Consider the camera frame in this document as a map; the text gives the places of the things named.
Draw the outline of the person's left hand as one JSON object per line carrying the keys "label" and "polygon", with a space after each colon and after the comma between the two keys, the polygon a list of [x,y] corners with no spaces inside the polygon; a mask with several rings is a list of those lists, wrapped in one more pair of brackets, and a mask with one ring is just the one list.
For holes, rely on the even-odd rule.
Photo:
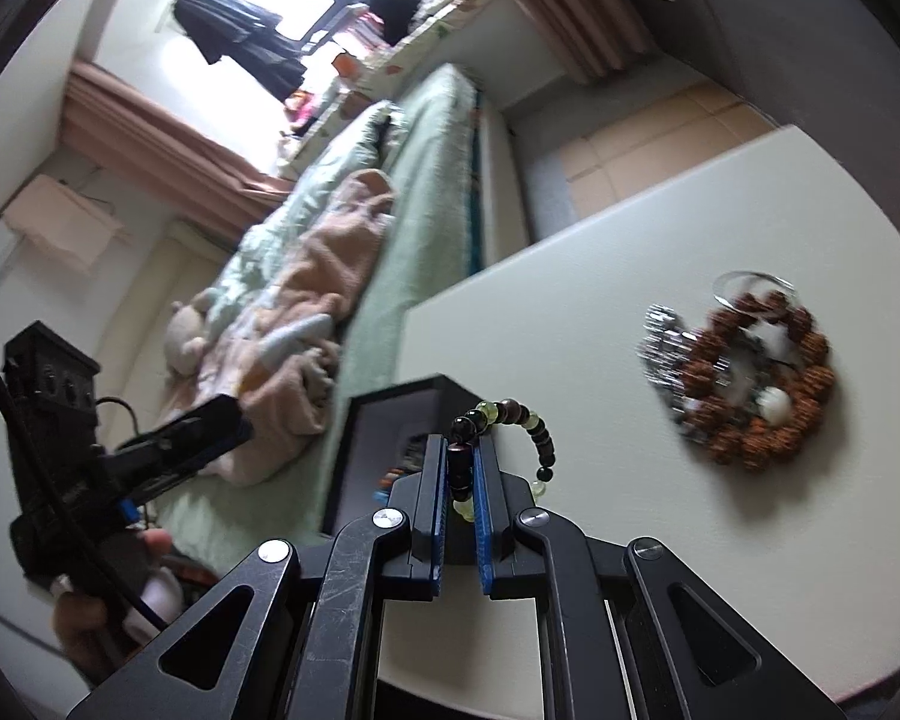
{"label": "person's left hand", "polygon": [[[159,614],[160,621],[175,621],[183,611],[183,590],[164,564],[164,557],[172,550],[172,539],[162,528],[141,530],[136,536],[157,561],[155,574],[144,587],[144,601]],[[52,628],[64,656],[91,686],[98,686],[128,660],[109,636],[107,605],[98,598],[68,589],[59,592]]]}

